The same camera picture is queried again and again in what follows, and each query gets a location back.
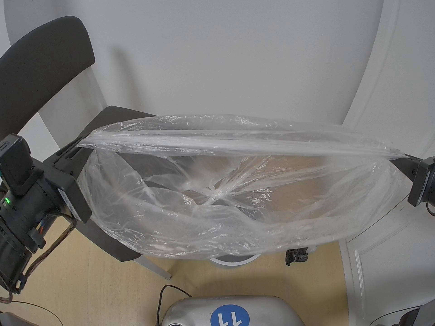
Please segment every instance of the light wood floor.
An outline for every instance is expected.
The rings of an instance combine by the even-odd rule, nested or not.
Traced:
[[[47,247],[67,226],[64,219],[56,221],[46,236]],[[286,300],[306,326],[348,326],[338,243],[319,247],[306,263],[288,267],[284,258],[284,253],[263,255],[236,269],[220,269],[209,261],[152,260],[172,273],[171,284],[193,296],[273,295]],[[160,289],[166,283],[135,262],[118,262],[73,231],[14,298],[50,309],[65,326],[155,326]],[[162,313],[181,298],[181,292],[166,289]],[[0,310],[40,326],[59,325],[36,307],[12,303],[0,305]]]

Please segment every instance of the white cabinet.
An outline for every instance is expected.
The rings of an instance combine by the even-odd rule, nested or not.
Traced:
[[[343,123],[435,155],[435,0],[384,0],[373,51]],[[341,242],[351,326],[435,298],[435,217],[407,203],[405,180],[366,230]],[[384,317],[397,323],[405,312]]]

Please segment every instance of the blue circle logo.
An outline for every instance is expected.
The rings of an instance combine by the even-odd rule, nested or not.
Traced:
[[[217,308],[210,318],[211,326],[249,326],[249,314],[235,304]]]

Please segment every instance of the plastic bag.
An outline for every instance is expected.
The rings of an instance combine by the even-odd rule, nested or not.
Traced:
[[[107,234],[154,256],[207,259],[356,234],[394,195],[397,149],[340,126],[233,115],[119,122],[79,144]]]

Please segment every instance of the chair backrest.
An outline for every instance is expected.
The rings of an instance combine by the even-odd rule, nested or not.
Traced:
[[[52,20],[15,42],[0,58],[0,141],[18,133],[94,62],[89,35],[77,17]]]

